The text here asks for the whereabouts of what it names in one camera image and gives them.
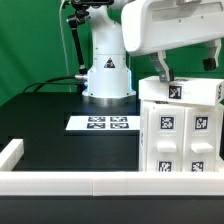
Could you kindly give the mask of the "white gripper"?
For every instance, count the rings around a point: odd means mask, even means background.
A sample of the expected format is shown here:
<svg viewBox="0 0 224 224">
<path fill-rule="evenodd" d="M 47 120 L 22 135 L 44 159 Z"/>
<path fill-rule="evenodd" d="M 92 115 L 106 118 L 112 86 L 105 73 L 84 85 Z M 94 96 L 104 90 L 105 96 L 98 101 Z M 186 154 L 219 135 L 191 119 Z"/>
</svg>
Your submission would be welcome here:
<svg viewBox="0 0 224 224">
<path fill-rule="evenodd" d="M 165 50 L 206 42 L 204 70 L 213 71 L 219 66 L 224 0 L 181 5 L 176 0 L 135 0 L 124 6 L 121 22 L 125 49 L 132 56 L 150 54 L 161 83 L 174 80 L 173 70 L 165 62 Z"/>
</svg>

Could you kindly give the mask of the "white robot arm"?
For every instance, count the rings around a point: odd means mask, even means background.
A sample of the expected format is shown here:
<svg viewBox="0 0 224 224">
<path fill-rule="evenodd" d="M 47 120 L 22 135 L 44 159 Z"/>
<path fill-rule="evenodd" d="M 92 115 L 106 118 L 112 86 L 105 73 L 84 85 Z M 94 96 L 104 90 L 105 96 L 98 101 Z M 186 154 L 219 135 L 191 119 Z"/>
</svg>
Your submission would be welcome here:
<svg viewBox="0 0 224 224">
<path fill-rule="evenodd" d="M 162 83 L 174 80 L 165 62 L 170 49 L 198 43 L 208 46 L 205 68 L 218 67 L 224 38 L 224 0 L 115 0 L 121 21 L 106 6 L 92 6 L 93 64 L 87 72 L 84 99 L 108 105 L 136 96 L 126 56 L 150 57 Z"/>
</svg>

